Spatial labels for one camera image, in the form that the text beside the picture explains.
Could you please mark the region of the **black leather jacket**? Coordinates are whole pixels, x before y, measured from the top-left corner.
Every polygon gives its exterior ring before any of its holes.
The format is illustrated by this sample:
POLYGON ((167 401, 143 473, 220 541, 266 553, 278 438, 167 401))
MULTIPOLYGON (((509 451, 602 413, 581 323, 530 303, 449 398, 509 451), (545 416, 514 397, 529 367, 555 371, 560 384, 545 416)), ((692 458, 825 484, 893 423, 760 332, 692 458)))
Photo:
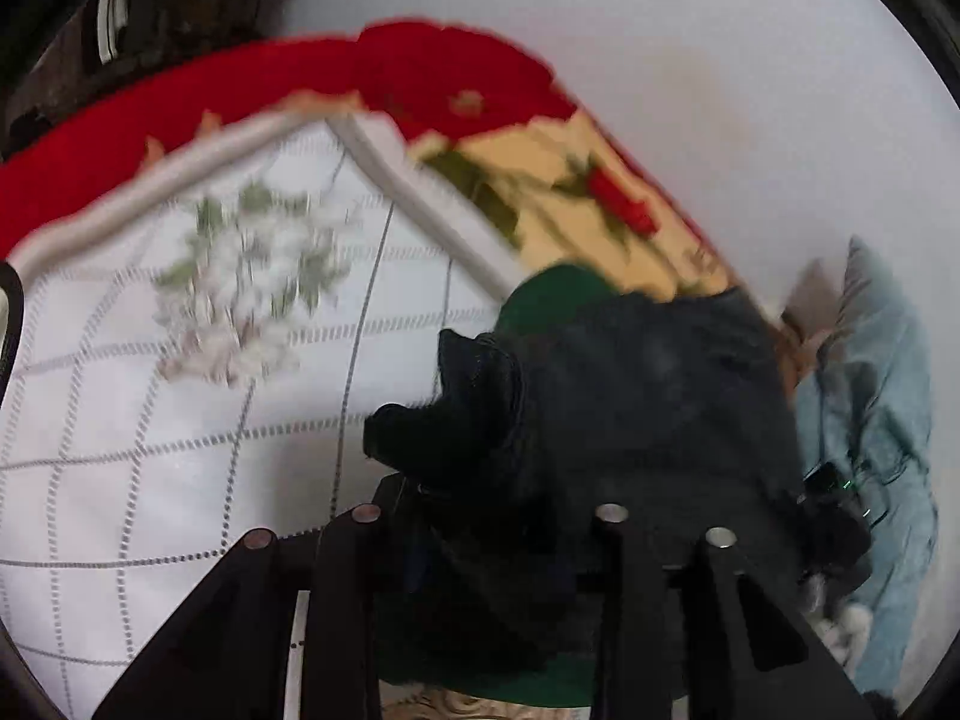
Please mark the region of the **black leather jacket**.
POLYGON ((364 423, 366 455, 416 489, 377 623, 384 678, 465 688, 586 653, 604 504, 625 507, 666 566, 726 527, 796 591, 796 428, 745 294, 622 294, 542 332, 448 330, 438 356, 438 400, 364 423))

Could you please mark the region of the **white fleece garment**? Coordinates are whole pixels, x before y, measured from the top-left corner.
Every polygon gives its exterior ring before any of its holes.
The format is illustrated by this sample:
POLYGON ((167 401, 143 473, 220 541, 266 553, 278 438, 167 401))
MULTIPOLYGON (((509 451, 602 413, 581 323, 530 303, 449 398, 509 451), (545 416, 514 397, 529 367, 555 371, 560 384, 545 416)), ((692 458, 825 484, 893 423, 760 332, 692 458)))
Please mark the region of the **white fleece garment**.
POLYGON ((814 574, 805 580, 800 612, 844 672, 853 678, 871 639, 872 611, 848 600, 832 603, 827 580, 814 574))

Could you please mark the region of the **green folded garment white stripes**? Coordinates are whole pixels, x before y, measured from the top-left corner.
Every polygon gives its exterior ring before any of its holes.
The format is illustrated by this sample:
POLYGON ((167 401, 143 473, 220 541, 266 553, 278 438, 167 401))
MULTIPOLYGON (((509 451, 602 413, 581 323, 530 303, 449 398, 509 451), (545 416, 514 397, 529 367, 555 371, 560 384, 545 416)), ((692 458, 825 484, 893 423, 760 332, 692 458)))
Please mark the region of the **green folded garment white stripes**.
MULTIPOLYGON (((560 263, 524 281, 501 305, 494 330, 530 335, 558 327, 615 288, 587 266, 560 263)), ((558 655, 540 671, 494 684, 454 684, 462 717, 586 718, 594 683, 592 656, 558 655)))

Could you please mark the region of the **light blue jacket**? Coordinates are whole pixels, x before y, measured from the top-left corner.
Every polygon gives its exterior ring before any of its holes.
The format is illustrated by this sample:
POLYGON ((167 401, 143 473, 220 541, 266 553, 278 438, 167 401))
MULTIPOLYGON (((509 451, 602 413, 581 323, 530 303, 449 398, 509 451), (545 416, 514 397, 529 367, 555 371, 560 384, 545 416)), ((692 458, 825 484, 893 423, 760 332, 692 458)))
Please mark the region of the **light blue jacket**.
POLYGON ((850 601, 872 614, 851 681, 892 695, 939 533, 931 491, 931 355, 918 310, 867 242, 848 245, 835 323, 796 390, 807 472, 831 461, 871 511, 871 577, 850 601))

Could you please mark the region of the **white floral quilted sheet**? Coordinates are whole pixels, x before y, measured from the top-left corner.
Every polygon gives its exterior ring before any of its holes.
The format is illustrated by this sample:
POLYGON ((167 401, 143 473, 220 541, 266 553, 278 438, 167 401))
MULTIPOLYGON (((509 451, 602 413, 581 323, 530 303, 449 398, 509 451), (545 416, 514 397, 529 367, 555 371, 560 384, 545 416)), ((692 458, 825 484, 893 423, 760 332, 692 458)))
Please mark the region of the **white floral quilted sheet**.
POLYGON ((436 397, 441 330, 487 330, 560 262, 670 298, 682 249, 584 115, 455 146, 268 114, 162 160, 82 242, 20 245, 2 619, 55 707, 89 717, 238 536, 371 494, 364 418, 436 397))

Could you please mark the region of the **red floral blanket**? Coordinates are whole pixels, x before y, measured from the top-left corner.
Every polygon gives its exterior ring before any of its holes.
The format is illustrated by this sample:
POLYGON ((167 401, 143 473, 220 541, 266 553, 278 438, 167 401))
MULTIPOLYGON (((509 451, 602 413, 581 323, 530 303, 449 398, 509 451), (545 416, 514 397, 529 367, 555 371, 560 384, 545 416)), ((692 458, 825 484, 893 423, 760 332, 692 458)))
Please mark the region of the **red floral blanket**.
POLYGON ((547 64, 491 32, 428 20, 247 44, 109 94, 3 164, 3 252, 201 133, 268 109, 386 115, 410 160, 454 185, 532 270, 584 263, 661 299, 736 284, 547 64))

